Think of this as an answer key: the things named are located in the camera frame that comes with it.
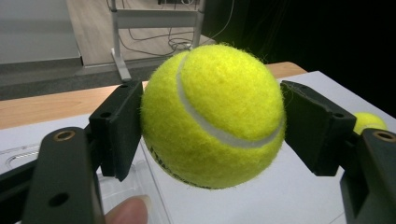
tennis ball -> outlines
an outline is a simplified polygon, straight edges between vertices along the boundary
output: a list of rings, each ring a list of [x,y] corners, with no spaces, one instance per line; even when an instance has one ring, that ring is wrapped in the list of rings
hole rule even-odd
[[[142,96],[151,156],[170,176],[203,189],[233,187],[267,168],[283,143],[285,117],[270,71],[225,45],[172,56]]]
[[[387,124],[379,116],[367,112],[357,112],[354,114],[356,117],[355,127],[353,132],[361,134],[366,128],[387,130]]]

